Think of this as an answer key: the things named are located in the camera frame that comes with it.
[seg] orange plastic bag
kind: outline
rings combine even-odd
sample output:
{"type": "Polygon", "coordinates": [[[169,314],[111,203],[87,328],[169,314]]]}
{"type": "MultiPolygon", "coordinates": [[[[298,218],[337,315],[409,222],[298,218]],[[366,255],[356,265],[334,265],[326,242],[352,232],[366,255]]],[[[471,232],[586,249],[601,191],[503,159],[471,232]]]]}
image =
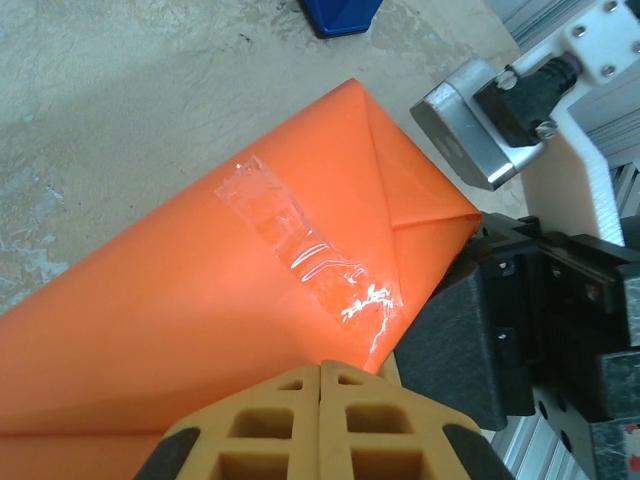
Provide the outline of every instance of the orange plastic bag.
{"type": "Polygon", "coordinates": [[[303,364],[375,372],[479,220],[348,81],[0,318],[0,435],[161,434],[303,364]]]}

